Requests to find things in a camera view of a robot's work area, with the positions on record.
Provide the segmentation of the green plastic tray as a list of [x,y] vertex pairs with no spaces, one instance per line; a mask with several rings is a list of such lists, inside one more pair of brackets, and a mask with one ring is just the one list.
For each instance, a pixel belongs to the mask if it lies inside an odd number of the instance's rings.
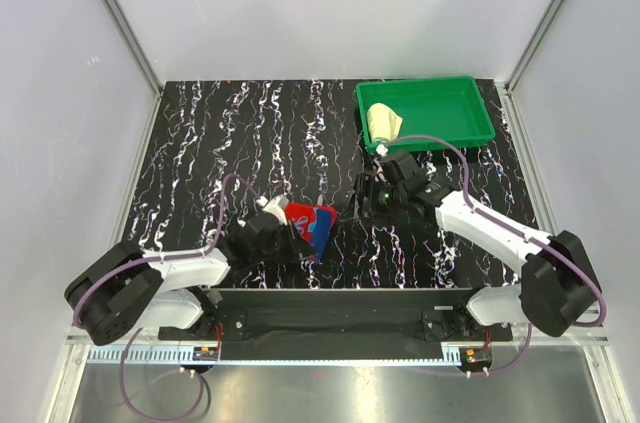
[[363,144],[370,154],[378,143],[367,118],[377,104],[402,119],[401,137],[431,135],[457,148],[481,147],[496,136],[476,80],[470,76],[361,82],[356,85]]

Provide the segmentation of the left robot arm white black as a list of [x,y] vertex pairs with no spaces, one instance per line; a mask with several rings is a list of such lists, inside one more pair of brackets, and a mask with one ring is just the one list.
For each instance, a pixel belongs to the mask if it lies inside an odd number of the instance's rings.
[[199,249],[162,253],[122,241],[76,277],[64,298],[74,325],[98,346],[139,328],[206,339],[223,325],[211,289],[261,263],[296,265],[317,256],[318,230],[315,209],[289,203],[219,228]]

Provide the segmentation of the red and blue towel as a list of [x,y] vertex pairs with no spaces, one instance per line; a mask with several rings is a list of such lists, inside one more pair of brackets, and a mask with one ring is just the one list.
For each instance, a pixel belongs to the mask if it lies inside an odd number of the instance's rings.
[[337,220],[336,209],[326,205],[290,202],[285,207],[285,215],[300,236],[314,248],[316,259],[321,260]]

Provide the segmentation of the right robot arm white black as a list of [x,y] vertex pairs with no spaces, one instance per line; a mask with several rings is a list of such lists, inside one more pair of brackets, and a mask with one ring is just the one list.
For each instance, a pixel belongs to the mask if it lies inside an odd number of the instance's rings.
[[476,339],[489,326],[525,323],[562,336],[601,297],[589,256],[570,231],[535,230],[496,212],[461,187],[431,179],[407,151],[384,156],[381,170],[360,173],[354,215],[406,215],[453,233],[496,257],[517,276],[515,284],[477,290],[454,314],[454,327]]

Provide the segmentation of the teal and yellow towel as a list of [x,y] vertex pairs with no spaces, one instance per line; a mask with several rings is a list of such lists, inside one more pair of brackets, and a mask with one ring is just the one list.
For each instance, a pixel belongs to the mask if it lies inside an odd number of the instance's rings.
[[400,133],[403,118],[383,103],[373,104],[366,113],[371,141],[378,145],[394,141]]

